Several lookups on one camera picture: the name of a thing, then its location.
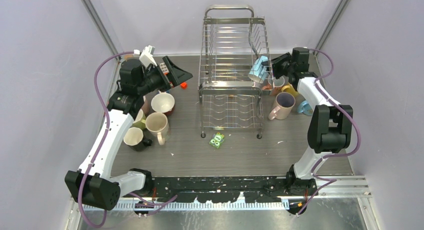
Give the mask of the light blue mug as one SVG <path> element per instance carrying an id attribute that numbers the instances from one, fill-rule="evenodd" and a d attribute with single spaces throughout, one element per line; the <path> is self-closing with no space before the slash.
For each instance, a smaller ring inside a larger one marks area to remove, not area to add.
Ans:
<path id="1" fill-rule="evenodd" d="M 260 56 L 251 67 L 248 78 L 256 83 L 263 84 L 264 81 L 269 77 L 269 70 L 264 69 L 263 61 L 267 61 L 269 58 L 266 55 Z"/>

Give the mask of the salmon pink mug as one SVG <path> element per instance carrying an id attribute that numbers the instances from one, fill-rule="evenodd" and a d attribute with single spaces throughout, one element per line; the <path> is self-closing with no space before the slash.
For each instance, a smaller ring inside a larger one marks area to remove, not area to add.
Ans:
<path id="1" fill-rule="evenodd" d="M 262 90 L 268 92 L 269 96 L 276 96 L 283 86 L 285 85 L 285 78 L 282 76 L 280 78 L 273 78 L 267 80 L 267 85 L 262 87 Z"/>

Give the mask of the yellow cup tier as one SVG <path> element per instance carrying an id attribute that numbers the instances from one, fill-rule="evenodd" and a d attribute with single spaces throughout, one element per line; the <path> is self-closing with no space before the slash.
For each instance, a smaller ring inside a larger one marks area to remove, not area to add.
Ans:
<path id="1" fill-rule="evenodd" d="M 294 89 L 294 87 L 289 83 L 281 88 L 282 93 L 289 93 L 293 97 L 297 97 L 299 93 Z"/>

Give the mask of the dark red mug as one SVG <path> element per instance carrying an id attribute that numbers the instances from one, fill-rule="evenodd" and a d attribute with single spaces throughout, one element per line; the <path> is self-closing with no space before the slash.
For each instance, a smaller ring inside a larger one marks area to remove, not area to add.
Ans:
<path id="1" fill-rule="evenodd" d="M 152 98 L 150 105 L 155 112 L 170 116 L 175 108 L 175 98 L 170 93 L 161 92 Z"/>

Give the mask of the pink upside-down cup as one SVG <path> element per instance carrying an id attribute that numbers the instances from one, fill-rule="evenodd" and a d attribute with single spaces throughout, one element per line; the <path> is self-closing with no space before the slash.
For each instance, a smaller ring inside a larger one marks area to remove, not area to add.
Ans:
<path id="1" fill-rule="evenodd" d="M 287 92 L 280 92 L 276 95 L 270 113 L 269 120 L 284 120 L 286 119 L 296 103 L 295 97 Z"/>

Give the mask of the metal dish rack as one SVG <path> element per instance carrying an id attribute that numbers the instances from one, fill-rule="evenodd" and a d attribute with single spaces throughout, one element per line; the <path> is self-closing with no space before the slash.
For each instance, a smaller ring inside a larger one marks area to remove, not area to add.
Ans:
<path id="1" fill-rule="evenodd" d="M 198 68 L 198 98 L 201 136 L 206 129 L 255 129 L 264 131 L 262 90 L 269 76 L 259 84 L 248 78 L 255 61 L 270 60 L 265 18 L 248 4 L 213 4 L 206 8 Z"/>

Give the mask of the blue upside-down cup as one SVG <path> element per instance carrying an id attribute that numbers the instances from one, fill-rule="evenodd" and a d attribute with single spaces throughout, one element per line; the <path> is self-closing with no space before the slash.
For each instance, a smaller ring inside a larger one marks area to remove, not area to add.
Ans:
<path id="1" fill-rule="evenodd" d="M 297 107 L 297 113 L 304 114 L 306 116 L 312 116 L 314 110 L 310 106 L 307 100 L 302 101 Z"/>

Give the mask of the beige cup tier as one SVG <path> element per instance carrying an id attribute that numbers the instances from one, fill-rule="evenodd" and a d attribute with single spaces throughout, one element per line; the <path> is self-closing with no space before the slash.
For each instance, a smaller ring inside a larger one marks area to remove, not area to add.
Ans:
<path id="1" fill-rule="evenodd" d="M 168 117 L 161 112 L 153 112 L 145 120 L 147 130 L 153 134 L 158 144 L 163 146 L 170 138 L 170 125 Z"/>

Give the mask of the yellow mug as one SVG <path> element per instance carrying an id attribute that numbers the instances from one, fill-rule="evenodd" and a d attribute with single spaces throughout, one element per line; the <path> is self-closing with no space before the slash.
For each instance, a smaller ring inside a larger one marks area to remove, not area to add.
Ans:
<path id="1" fill-rule="evenodd" d="M 146 129 L 146 115 L 142 109 L 138 111 L 138 114 L 132 124 L 132 127 L 139 128 L 141 130 Z"/>

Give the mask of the black mug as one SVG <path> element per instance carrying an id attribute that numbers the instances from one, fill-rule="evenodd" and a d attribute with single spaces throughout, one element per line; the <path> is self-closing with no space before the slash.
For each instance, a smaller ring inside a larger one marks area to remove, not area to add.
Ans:
<path id="1" fill-rule="evenodd" d="M 145 136 L 143 130 L 137 127 L 128 129 L 123 142 L 136 152 L 141 152 L 153 144 L 153 141 Z"/>

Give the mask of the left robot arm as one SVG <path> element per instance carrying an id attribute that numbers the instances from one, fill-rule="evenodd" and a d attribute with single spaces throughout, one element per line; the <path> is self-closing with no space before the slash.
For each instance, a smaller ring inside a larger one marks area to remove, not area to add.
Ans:
<path id="1" fill-rule="evenodd" d="M 120 145 L 144 104 L 144 96 L 165 92 L 193 78 L 193 74 L 175 65 L 168 56 L 161 64 L 145 63 L 138 58 L 124 60 L 119 83 L 108 101 L 101 101 L 105 123 L 88 156 L 78 170 L 69 170 L 64 178 L 78 206 L 112 210 L 122 196 L 136 192 L 148 197 L 154 189 L 148 170 L 132 168 L 126 174 L 111 176 Z"/>

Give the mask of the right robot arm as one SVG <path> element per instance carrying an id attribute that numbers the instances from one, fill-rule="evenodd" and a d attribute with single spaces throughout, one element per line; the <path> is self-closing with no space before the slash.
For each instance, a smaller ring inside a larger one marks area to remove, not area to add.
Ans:
<path id="1" fill-rule="evenodd" d="M 310 71 L 310 48 L 295 47 L 269 63 L 273 77 L 283 76 L 312 108 L 307 131 L 308 148 L 299 161 L 286 173 L 284 188 L 291 195 L 314 187 L 316 172 L 329 158 L 340 156 L 351 142 L 353 108 L 336 101 L 323 88 L 315 72 Z"/>

